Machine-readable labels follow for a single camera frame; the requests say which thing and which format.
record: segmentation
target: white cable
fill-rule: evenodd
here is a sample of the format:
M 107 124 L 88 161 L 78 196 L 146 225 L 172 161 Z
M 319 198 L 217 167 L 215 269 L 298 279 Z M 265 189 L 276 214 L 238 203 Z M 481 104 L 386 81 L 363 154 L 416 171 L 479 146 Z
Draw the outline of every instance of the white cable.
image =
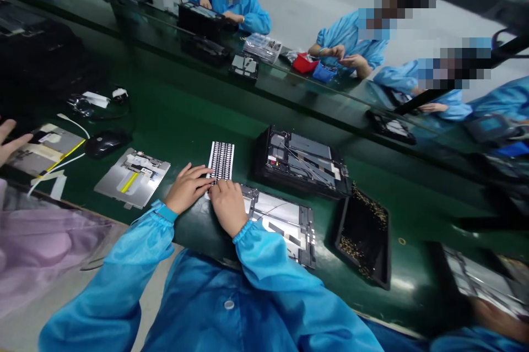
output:
M 87 135 L 87 138 L 90 138 L 90 134 L 87 132 L 87 130 L 86 130 L 84 127 L 82 127 L 80 124 L 78 124 L 76 121 L 72 121 L 70 118 L 68 118 L 68 117 L 67 117 L 66 115 L 64 115 L 64 114 L 57 114 L 57 116 L 58 116 L 59 118 L 65 119 L 65 120 L 70 121 L 70 122 L 72 122 L 73 124 L 77 125 L 78 127 L 80 127 L 80 128 L 83 130 L 84 134 Z
M 72 120 L 71 120 L 70 118 L 68 118 L 66 115 L 61 114 L 61 113 L 57 114 L 57 116 L 58 116 L 59 118 L 62 118 L 62 119 L 67 120 L 67 121 L 70 121 L 70 122 L 72 122 L 73 124 L 77 125 L 79 128 L 81 128 L 81 129 L 83 130 L 84 134 L 87 135 L 87 138 L 90 138 L 90 134 L 87 132 L 87 130 L 86 130 L 84 127 L 82 127 L 80 124 L 78 124 L 76 121 L 72 121 Z M 61 163 L 60 165 L 55 166 L 53 169 L 48 170 L 48 171 L 47 171 L 47 172 L 46 172 L 46 173 L 45 173 L 40 179 L 38 179 L 37 182 L 36 182 L 36 183 L 35 183 L 35 184 L 29 189 L 29 191 L 28 191 L 28 193 L 27 193 L 27 197 L 29 198 L 29 197 L 31 196 L 31 194 L 33 193 L 33 191 L 35 190 L 35 188 L 37 187 L 37 185 L 39 185 L 39 183 L 40 183 L 41 181 L 43 181 L 43 180 L 45 179 L 45 177 L 46 177 L 48 174 L 50 174 L 51 172 L 53 172 L 53 171 L 59 169 L 60 167 L 63 167 L 63 166 L 65 166 L 65 165 L 68 165 L 69 163 L 75 161 L 76 159 L 81 158 L 82 156 L 84 156 L 84 153 L 83 153 L 83 154 L 80 154 L 80 156 L 76 156 L 75 158 L 70 159 L 69 161 L 66 161 L 66 162 L 64 162 L 64 163 Z
M 76 156 L 74 159 L 70 159 L 69 161 L 66 161 L 66 162 L 64 162 L 64 163 L 61 163 L 61 164 L 58 165 L 58 166 L 55 166 L 53 169 L 48 170 L 48 171 L 47 171 L 47 172 L 46 172 L 46 173 L 45 173 L 40 179 L 38 179 L 37 182 L 36 182 L 36 183 L 35 183 L 35 184 L 29 189 L 29 191 L 28 191 L 28 193 L 27 193 L 27 197 L 29 198 L 29 197 L 31 196 L 31 194 L 33 193 L 33 191 L 34 191 L 34 189 L 36 188 L 36 186 L 39 185 L 39 183 L 40 183 L 41 181 L 43 181 L 44 178 L 45 178 L 48 174 L 50 174 L 53 170 L 57 170 L 57 169 L 59 169 L 60 167 L 63 167 L 63 166 L 65 166 L 65 165 L 68 165 L 70 162 L 73 162 L 73 161 L 75 161 L 76 159 L 81 158 L 82 156 L 84 156 L 84 153 L 80 154 L 80 156 Z

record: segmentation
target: black tray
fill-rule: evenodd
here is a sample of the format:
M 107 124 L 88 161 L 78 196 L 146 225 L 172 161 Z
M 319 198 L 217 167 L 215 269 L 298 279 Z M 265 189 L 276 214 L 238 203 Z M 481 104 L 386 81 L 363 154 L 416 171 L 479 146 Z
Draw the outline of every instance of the black tray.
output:
M 360 199 L 355 194 L 358 191 L 360 196 L 364 199 Z M 371 205 L 375 205 L 381 210 L 381 213 L 386 218 L 385 228 L 376 228 L 379 226 L 379 221 L 376 219 L 375 214 L 371 211 Z M 391 250 L 390 250 L 390 217 L 385 208 L 376 203 L 374 200 L 369 198 L 366 194 L 361 192 L 353 183 L 353 196 L 340 201 L 337 212 L 337 223 L 336 238 L 334 240 L 334 246 L 340 253 L 340 255 L 349 263 L 359 268 L 360 273 L 371 280 L 377 286 L 389 290 L 391 281 Z M 346 252 L 341 246 L 342 235 L 354 234 L 356 241 L 362 240 L 367 241 L 368 237 L 373 238 L 373 245 L 370 246 L 371 251 L 373 248 L 379 250 L 378 253 L 374 253 L 371 256 L 376 256 L 374 260 L 374 271 L 370 274 L 366 270 L 366 262 L 363 258 L 353 256 Z

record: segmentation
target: computer mouse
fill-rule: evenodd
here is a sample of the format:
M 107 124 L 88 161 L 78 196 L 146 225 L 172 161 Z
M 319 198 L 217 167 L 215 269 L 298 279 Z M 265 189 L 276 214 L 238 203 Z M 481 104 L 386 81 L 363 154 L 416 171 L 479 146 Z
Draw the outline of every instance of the computer mouse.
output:
M 132 141 L 124 131 L 106 130 L 90 137 L 84 144 L 84 153 L 92 159 L 101 159 Z

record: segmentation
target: red container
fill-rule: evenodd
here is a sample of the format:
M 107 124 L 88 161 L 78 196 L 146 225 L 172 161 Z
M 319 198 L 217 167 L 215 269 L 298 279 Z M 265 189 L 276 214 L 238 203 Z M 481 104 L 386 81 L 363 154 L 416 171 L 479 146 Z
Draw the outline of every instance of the red container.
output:
M 307 60 L 307 53 L 298 53 L 296 60 L 294 61 L 293 67 L 300 73 L 305 74 L 314 71 L 320 61 L 311 62 Z

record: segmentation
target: green workbench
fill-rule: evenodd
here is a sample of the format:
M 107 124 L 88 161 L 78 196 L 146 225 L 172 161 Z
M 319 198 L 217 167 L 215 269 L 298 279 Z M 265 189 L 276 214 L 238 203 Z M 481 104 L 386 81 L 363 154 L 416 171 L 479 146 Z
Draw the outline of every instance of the green workbench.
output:
M 438 281 L 427 248 L 429 241 L 441 241 L 478 261 L 483 259 L 483 248 L 513 258 L 528 257 L 529 246 L 521 234 L 470 234 L 453 226 L 456 218 L 494 214 L 481 195 L 481 185 L 469 180 L 472 175 L 460 177 L 426 161 L 426 151 L 438 145 L 447 151 L 451 148 L 440 143 L 443 135 L 410 123 L 415 132 L 423 133 L 424 152 L 374 135 L 363 114 L 375 106 L 369 100 L 379 96 L 377 87 L 368 82 L 347 81 L 350 85 L 340 86 L 338 91 L 281 66 L 263 65 L 256 86 L 245 85 L 230 77 L 225 68 L 210 67 L 182 53 L 178 38 L 185 32 L 159 18 L 147 18 L 147 13 L 156 13 L 152 10 L 139 14 L 104 0 L 15 2 L 68 24 L 109 65 L 112 81 L 128 90 L 137 124 L 129 146 L 171 163 L 152 201 L 165 196 L 189 161 L 207 164 L 211 141 L 235 144 L 235 181 L 314 210 L 315 274 L 361 313 L 423 335 L 467 323 L 467 307 L 450 304 Z M 318 96 L 311 94 L 314 90 Z M 358 98 L 341 90 L 350 90 Z M 55 116 L 67 111 L 66 106 L 40 111 L 43 122 L 79 133 L 74 125 Z M 272 123 L 339 147 L 351 179 L 387 208 L 391 221 L 390 291 L 372 286 L 336 256 L 332 247 L 336 202 L 264 186 L 252 179 L 252 143 Z M 90 133 L 131 126 L 128 118 L 83 125 Z M 125 224 L 134 221 L 140 210 L 127 210 L 122 202 L 93 190 L 124 150 L 100 161 L 83 157 L 67 165 L 63 200 Z M 458 152 L 452 148 L 448 155 L 454 155 L 453 151 Z M 4 167 L 1 175 L 29 185 L 30 177 L 14 169 Z M 50 190 L 50 182 L 39 184 L 39 191 Z M 178 218 L 175 242 L 216 259 L 236 258 L 231 241 L 203 198 Z
M 207 164 L 211 141 L 235 144 L 233 180 L 308 205 L 314 210 L 317 240 L 317 268 L 314 273 L 347 304 L 366 315 L 425 335 L 437 334 L 469 319 L 464 307 L 446 303 L 428 253 L 428 241 L 442 241 L 477 259 L 481 247 L 515 258 L 529 254 L 527 240 L 520 235 L 493 233 L 475 237 L 451 224 L 454 217 L 481 216 L 490 212 L 468 205 L 462 201 L 464 199 L 450 198 L 346 157 L 351 179 L 362 191 L 386 207 L 390 214 L 391 290 L 372 286 L 337 257 L 332 247 L 336 202 L 294 194 L 280 187 L 263 186 L 252 179 L 249 174 L 252 143 L 267 128 L 267 124 L 184 93 L 131 67 L 114 69 L 112 80 L 125 86 L 131 96 L 137 126 L 130 147 L 171 163 L 170 171 L 152 201 L 165 196 L 179 170 L 189 161 L 195 165 Z M 79 133 L 76 126 L 53 116 L 63 110 L 41 109 L 41 118 Z M 109 127 L 128 128 L 131 126 L 129 122 L 129 119 L 123 118 L 112 124 L 83 122 L 83 125 L 94 133 Z M 123 151 L 121 149 L 100 161 L 83 157 L 68 165 L 65 168 L 68 181 L 63 200 L 130 224 L 141 214 L 140 210 L 127 210 L 123 202 L 93 191 Z M 8 167 L 2 169 L 2 176 L 25 185 L 30 180 L 28 175 Z M 43 182 L 39 184 L 39 189 L 49 192 L 51 183 Z M 211 206 L 204 198 L 178 218 L 175 242 L 217 259 L 235 259 L 229 238 L 217 224 Z

